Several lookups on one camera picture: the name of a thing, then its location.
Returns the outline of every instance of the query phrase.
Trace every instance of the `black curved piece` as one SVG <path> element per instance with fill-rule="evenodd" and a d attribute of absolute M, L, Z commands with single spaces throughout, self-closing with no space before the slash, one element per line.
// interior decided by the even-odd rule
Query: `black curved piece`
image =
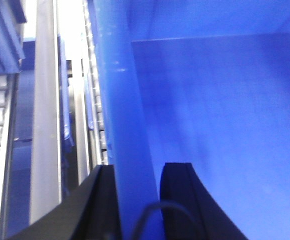
<path fill-rule="evenodd" d="M 112 165 L 96 166 L 59 206 L 8 240 L 120 239 Z"/>
<path fill-rule="evenodd" d="M 163 209 L 166 240 L 247 240 L 205 189 L 191 163 L 166 163 L 160 180 L 160 200 L 185 207 L 196 220 L 197 235 L 189 219 Z"/>

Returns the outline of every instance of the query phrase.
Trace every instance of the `gray metal beam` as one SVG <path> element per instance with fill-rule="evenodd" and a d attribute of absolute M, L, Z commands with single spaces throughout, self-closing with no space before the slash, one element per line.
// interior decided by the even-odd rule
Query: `gray metal beam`
<path fill-rule="evenodd" d="M 56 0 L 37 1 L 30 223 L 62 201 Z"/>

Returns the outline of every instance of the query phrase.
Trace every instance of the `blue surface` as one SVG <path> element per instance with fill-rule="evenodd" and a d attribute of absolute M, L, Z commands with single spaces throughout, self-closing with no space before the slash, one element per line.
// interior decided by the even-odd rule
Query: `blue surface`
<path fill-rule="evenodd" d="M 14 139 L 28 142 L 33 139 L 34 70 L 19 74 Z"/>
<path fill-rule="evenodd" d="M 290 239 L 290 33 L 133 43 L 159 186 L 193 164 L 249 239 Z"/>
<path fill-rule="evenodd" d="M 124 239 L 165 162 L 247 237 L 290 239 L 290 0 L 88 2 Z"/>
<path fill-rule="evenodd" d="M 35 39 L 23 42 L 25 59 L 21 61 L 21 69 L 34 70 L 35 67 Z"/>
<path fill-rule="evenodd" d="M 290 32 L 290 0 L 119 0 L 132 40 Z"/>
<path fill-rule="evenodd" d="M 123 2 L 95 0 L 94 5 L 107 155 L 114 164 L 122 236 L 127 240 L 143 209 L 158 201 L 158 193 Z M 163 236 L 162 216 L 156 212 L 141 239 Z"/>
<path fill-rule="evenodd" d="M 7 221 L 8 238 L 29 226 L 32 143 L 15 144 L 9 176 Z"/>
<path fill-rule="evenodd" d="M 0 74 L 18 73 L 19 59 L 24 58 L 19 36 L 6 4 L 0 0 Z"/>
<path fill-rule="evenodd" d="M 8 0 L 8 5 L 13 12 L 16 22 L 18 24 L 26 23 L 21 0 Z"/>

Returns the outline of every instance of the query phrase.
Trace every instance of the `metal rail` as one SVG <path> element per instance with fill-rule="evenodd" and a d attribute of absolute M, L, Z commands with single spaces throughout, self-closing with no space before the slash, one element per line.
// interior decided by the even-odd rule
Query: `metal rail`
<path fill-rule="evenodd" d="M 91 171 L 81 58 L 72 59 L 72 76 L 78 184 L 80 185 Z"/>
<path fill-rule="evenodd" d="M 93 42 L 93 34 L 91 32 L 91 21 L 90 15 L 88 11 L 88 4 L 86 0 L 82 0 L 83 3 L 83 16 L 84 16 L 84 24 L 85 24 L 85 32 L 84 38 L 86 39 L 85 46 L 85 58 L 83 61 L 83 66 L 85 68 L 85 73 L 88 74 L 87 80 L 88 85 L 90 87 L 90 98 L 91 98 L 91 106 L 92 106 L 92 115 L 94 122 L 94 129 L 90 131 L 90 141 L 93 152 L 93 167 L 96 165 L 107 165 L 107 158 L 105 159 L 102 154 L 102 138 L 99 128 L 99 118 L 98 116 L 102 114 L 98 111 L 96 97 L 100 95 L 100 85 L 98 79 L 98 70 L 97 70 L 97 62 L 95 56 L 95 46 Z"/>
<path fill-rule="evenodd" d="M 37 1 L 30 223 L 62 201 L 56 0 Z"/>

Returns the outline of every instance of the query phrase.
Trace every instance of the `blue container wall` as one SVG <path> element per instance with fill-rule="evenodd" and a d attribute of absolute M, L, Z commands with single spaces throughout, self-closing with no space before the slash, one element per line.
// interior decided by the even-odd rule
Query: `blue container wall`
<path fill-rule="evenodd" d="M 290 32 L 290 0 L 125 0 L 132 40 Z"/>
<path fill-rule="evenodd" d="M 290 0 L 93 3 L 124 239 L 165 162 L 193 163 L 248 238 L 290 238 Z"/>

